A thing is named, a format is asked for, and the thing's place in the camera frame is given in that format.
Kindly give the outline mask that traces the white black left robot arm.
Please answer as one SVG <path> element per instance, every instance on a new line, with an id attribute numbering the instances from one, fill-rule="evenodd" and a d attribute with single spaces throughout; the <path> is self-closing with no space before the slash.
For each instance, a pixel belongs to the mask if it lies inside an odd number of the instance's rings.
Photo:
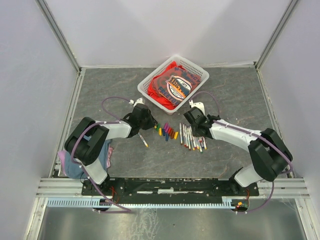
<path id="1" fill-rule="evenodd" d="M 131 113 L 119 121 L 95 121 L 84 117 L 70 134 L 64 149 L 70 154 L 70 160 L 81 166 L 84 173 L 92 180 L 93 190 L 99 195 L 110 191 L 107 170 L 98 157 L 106 140 L 131 138 L 140 130 L 149 130 L 158 122 L 151 110 L 143 103 L 137 103 Z"/>

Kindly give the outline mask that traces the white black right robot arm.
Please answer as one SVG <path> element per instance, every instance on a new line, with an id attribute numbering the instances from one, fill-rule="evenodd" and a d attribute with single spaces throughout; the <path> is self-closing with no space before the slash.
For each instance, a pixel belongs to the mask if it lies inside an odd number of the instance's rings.
<path id="1" fill-rule="evenodd" d="M 197 107 L 184 113 L 184 117 L 196 137 L 224 141 L 249 153 L 251 164 L 238 170 L 228 184 L 233 195 L 241 195 L 255 182 L 273 182 L 279 175 L 293 171 L 292 154 L 271 128 L 259 131 L 239 127 L 219 116 L 205 115 Z"/>

